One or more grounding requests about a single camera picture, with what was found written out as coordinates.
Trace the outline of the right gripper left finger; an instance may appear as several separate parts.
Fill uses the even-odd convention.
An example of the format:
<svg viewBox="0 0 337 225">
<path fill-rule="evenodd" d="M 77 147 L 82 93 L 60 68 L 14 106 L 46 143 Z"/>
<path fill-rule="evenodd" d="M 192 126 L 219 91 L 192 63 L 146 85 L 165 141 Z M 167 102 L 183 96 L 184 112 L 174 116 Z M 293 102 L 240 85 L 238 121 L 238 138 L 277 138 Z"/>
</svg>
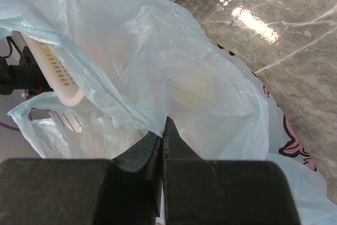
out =
<svg viewBox="0 0 337 225">
<path fill-rule="evenodd" d="M 112 159 L 115 217 L 158 217 L 162 195 L 160 137 L 148 132 L 122 154 Z"/>
</svg>

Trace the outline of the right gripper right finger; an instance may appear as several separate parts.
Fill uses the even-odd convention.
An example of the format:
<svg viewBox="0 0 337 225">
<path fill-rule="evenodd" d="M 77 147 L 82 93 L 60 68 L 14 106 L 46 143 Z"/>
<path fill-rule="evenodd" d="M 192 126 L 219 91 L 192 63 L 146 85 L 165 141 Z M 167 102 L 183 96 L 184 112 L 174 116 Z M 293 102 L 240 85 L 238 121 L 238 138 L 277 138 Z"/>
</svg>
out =
<svg viewBox="0 0 337 225">
<path fill-rule="evenodd" d="M 177 127 L 170 117 L 166 118 L 163 133 L 163 192 L 166 224 L 182 224 L 185 215 L 183 205 L 187 184 L 184 180 L 184 168 L 192 161 L 202 158 L 181 138 Z"/>
</svg>

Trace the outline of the light blue plastic bag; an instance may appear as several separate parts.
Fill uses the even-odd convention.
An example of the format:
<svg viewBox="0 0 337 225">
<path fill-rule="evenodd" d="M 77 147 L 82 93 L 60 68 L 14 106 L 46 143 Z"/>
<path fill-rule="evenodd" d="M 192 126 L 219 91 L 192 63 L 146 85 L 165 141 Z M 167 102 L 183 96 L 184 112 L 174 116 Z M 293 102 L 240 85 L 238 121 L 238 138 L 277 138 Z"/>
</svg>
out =
<svg viewBox="0 0 337 225">
<path fill-rule="evenodd" d="M 269 160 L 289 182 L 302 224 L 336 224 L 326 181 L 247 65 L 167 0 L 1 0 L 1 37 L 48 44 L 84 97 L 55 92 L 9 112 L 43 158 L 111 158 L 167 117 L 204 159 Z M 72 114 L 82 133 L 48 110 Z"/>
</svg>

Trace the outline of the white plastic basket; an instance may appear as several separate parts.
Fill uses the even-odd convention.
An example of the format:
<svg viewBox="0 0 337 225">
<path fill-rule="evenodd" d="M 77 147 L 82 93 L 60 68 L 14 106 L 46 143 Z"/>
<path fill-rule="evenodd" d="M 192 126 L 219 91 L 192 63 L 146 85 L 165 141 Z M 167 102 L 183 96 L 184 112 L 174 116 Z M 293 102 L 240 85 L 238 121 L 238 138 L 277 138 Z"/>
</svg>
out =
<svg viewBox="0 0 337 225">
<path fill-rule="evenodd" d="M 26 35 L 23 40 L 33 54 L 38 67 L 42 71 L 49 86 L 56 92 L 57 97 L 67 106 L 75 106 L 84 97 L 76 82 L 66 71 L 58 60 L 51 47 L 42 42 L 38 42 Z"/>
</svg>

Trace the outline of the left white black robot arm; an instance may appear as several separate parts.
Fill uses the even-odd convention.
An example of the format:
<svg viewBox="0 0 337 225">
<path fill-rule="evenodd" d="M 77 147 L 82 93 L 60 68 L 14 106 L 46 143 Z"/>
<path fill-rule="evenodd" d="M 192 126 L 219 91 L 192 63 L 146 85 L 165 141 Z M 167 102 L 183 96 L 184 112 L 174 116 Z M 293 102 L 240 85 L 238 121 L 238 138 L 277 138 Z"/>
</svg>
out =
<svg viewBox="0 0 337 225">
<path fill-rule="evenodd" d="M 10 95 L 14 90 L 25 90 L 28 97 L 51 92 L 40 67 L 28 46 L 19 49 L 12 37 L 6 37 L 9 54 L 1 56 L 1 95 Z M 7 59 L 17 50 L 20 59 L 17 65 L 7 64 Z"/>
</svg>

